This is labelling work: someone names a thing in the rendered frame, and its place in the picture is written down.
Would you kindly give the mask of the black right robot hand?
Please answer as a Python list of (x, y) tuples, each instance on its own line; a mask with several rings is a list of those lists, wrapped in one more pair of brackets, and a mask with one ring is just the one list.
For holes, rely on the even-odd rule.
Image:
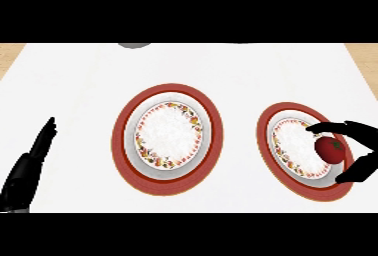
[(309, 126), (306, 130), (315, 134), (322, 132), (343, 134), (372, 150), (357, 158), (349, 169), (335, 178), (338, 184), (363, 182), (378, 170), (378, 128), (354, 121), (344, 121), (343, 123), (320, 122)]

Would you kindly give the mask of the red round placemat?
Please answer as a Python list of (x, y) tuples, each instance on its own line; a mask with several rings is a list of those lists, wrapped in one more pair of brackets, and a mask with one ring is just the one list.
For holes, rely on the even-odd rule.
[(269, 124), (273, 122), (273, 118), (282, 114), (285, 111), (294, 111), (297, 114), (307, 114), (315, 122), (328, 122), (326, 117), (310, 107), (292, 103), (281, 102), (273, 104), (263, 111), (258, 121), (257, 121), (257, 145), (260, 150), (260, 155), (267, 165), (267, 168), (282, 183), (282, 185), (301, 197), (309, 200), (319, 202), (329, 202), (341, 199), (349, 193), (353, 184), (335, 184), (326, 185), (325, 187), (313, 187), (307, 185), (303, 181), (298, 181), (294, 176), (288, 174), (281, 166), (269, 145), (267, 134), (269, 134)]
[[(136, 110), (136, 107), (142, 104), (142, 102), (148, 98), (167, 92), (177, 92), (177, 93), (186, 94), (202, 105), (210, 117), (211, 142), (210, 142), (210, 148), (205, 153), (205, 157), (201, 160), (198, 166), (193, 168), (193, 170), (180, 178), (164, 181), (164, 180), (157, 180), (149, 178), (146, 175), (143, 175), (137, 171), (137, 169), (131, 165), (131, 162), (129, 160), (129, 153), (126, 152), (126, 147), (124, 147), (124, 139), (126, 139), (126, 124), (130, 119), (131, 113)], [(115, 167), (118, 169), (120, 175), (137, 190), (140, 190), (143, 193), (148, 193), (151, 195), (168, 196), (168, 195), (176, 195), (179, 193), (183, 193), (191, 188), (193, 188), (199, 184), (199, 182), (205, 179), (205, 177), (208, 176), (216, 166), (220, 152), (222, 152), (222, 147), (223, 147), (222, 117), (220, 117), (216, 105), (213, 104), (210, 98), (205, 96), (205, 94), (199, 90), (196, 90), (193, 87), (188, 85), (168, 83), (168, 84), (161, 84), (148, 88), (134, 96), (134, 98), (130, 100), (130, 102), (124, 106), (115, 121), (114, 130), (112, 130), (111, 150), (112, 150), (114, 163), (115, 163)]]

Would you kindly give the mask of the red tomato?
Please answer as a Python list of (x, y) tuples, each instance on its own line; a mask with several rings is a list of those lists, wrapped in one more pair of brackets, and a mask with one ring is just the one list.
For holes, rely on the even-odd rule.
[(346, 147), (335, 138), (320, 137), (315, 142), (315, 150), (326, 163), (338, 164), (344, 161)]

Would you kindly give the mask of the white floral-rimmed plate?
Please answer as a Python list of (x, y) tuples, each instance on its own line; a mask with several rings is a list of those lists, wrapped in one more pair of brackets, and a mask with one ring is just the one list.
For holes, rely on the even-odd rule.
[(199, 101), (179, 92), (143, 100), (124, 129), (127, 158), (137, 172), (158, 181), (189, 174), (211, 143), (211, 122)]
[(319, 120), (306, 113), (284, 111), (278, 113), (267, 125), (267, 142), (273, 159), (287, 174), (312, 187), (328, 187), (343, 172), (344, 162), (326, 163), (316, 152), (316, 141), (335, 138), (329, 132), (315, 134), (306, 127)]

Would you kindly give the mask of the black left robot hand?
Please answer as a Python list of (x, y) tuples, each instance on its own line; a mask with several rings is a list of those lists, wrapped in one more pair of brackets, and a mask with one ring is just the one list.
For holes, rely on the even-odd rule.
[(44, 159), (56, 136), (55, 118), (50, 118), (37, 135), (31, 150), (13, 165), (0, 191), (0, 212), (27, 212), (34, 199)]

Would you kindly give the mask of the grey round object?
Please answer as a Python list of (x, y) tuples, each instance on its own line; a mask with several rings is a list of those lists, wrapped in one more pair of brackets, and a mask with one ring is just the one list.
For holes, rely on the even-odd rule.
[(118, 43), (118, 45), (127, 49), (139, 49), (149, 45), (151, 43)]

